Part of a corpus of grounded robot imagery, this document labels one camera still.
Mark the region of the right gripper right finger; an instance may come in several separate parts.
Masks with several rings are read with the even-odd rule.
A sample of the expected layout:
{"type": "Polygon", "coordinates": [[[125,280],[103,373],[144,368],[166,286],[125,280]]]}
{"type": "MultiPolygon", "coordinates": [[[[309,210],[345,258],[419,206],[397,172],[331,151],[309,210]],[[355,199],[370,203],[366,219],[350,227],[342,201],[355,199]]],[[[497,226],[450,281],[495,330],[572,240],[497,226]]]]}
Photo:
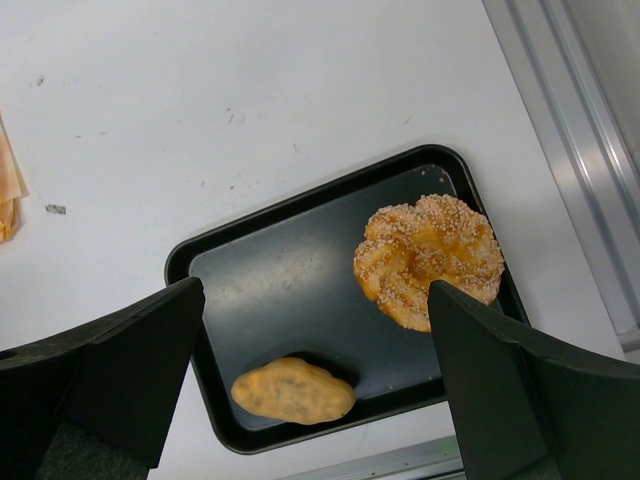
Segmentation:
{"type": "Polygon", "coordinates": [[[636,479],[639,367],[438,280],[432,336],[469,479],[636,479]]]}

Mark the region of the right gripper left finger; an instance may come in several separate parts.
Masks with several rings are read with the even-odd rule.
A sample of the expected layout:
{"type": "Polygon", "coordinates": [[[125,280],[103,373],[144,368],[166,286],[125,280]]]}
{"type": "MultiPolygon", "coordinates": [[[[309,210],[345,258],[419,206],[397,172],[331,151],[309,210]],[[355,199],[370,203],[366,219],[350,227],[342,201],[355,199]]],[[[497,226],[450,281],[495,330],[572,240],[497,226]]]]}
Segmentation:
{"type": "Polygon", "coordinates": [[[145,479],[159,464],[202,328],[186,278],[1,353],[4,479],[145,479]]]}

